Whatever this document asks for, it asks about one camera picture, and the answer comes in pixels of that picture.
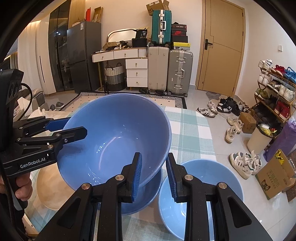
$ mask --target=light blue bowl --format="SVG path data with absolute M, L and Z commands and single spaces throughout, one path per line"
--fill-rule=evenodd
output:
M 198 159 L 187 161 L 182 164 L 188 174 L 191 174 L 204 183 L 217 185 L 219 182 L 225 182 L 236 195 L 244 201 L 242 186 L 237 177 L 222 164 L 207 160 Z M 184 240 L 186 224 L 186 203 L 175 203 L 170 192 L 168 177 L 164 180 L 158 198 L 158 207 L 161 219 L 167 229 L 177 238 Z M 214 240 L 213 218 L 210 202 L 207 202 L 207 211 L 209 218 L 210 240 Z
M 83 183 L 98 185 L 120 174 L 135 152 L 142 154 L 139 187 L 163 165 L 171 144 L 171 128 L 164 111 L 135 94 L 113 94 L 90 102 L 77 111 L 64 130 L 84 126 L 85 139 L 64 145 L 58 168 L 74 190 Z
M 162 180 L 163 174 L 162 170 L 160 169 L 145 186 L 138 189 L 137 197 L 133 203 L 121 204 L 121 214 L 131 215 L 147 207 L 158 194 Z

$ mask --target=gray refrigerator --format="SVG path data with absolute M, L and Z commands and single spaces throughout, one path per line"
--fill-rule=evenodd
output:
M 75 92 L 99 88 L 98 64 L 92 62 L 91 54 L 102 49 L 101 24 L 84 21 L 69 28 L 67 47 Z

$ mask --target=human hand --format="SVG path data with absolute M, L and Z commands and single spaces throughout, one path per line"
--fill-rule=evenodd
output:
M 16 190 L 15 196 L 22 201 L 27 201 L 33 192 L 30 173 L 23 174 L 16 178 L 16 184 L 20 187 Z M 2 176 L 0 176 L 0 193 L 6 193 Z

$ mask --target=silver suitcase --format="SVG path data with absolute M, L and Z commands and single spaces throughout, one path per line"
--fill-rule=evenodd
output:
M 168 94 L 169 92 L 187 97 L 193 53 L 185 50 L 171 50 L 168 64 Z
M 148 88 L 150 90 L 166 90 L 168 78 L 169 48 L 148 48 Z

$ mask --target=purple bag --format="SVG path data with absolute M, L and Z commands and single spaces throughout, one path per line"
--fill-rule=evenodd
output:
M 281 149 L 287 156 L 296 144 L 296 121 L 291 117 L 285 124 L 281 133 L 278 135 L 274 143 L 263 154 L 265 160 L 269 162 L 278 149 Z

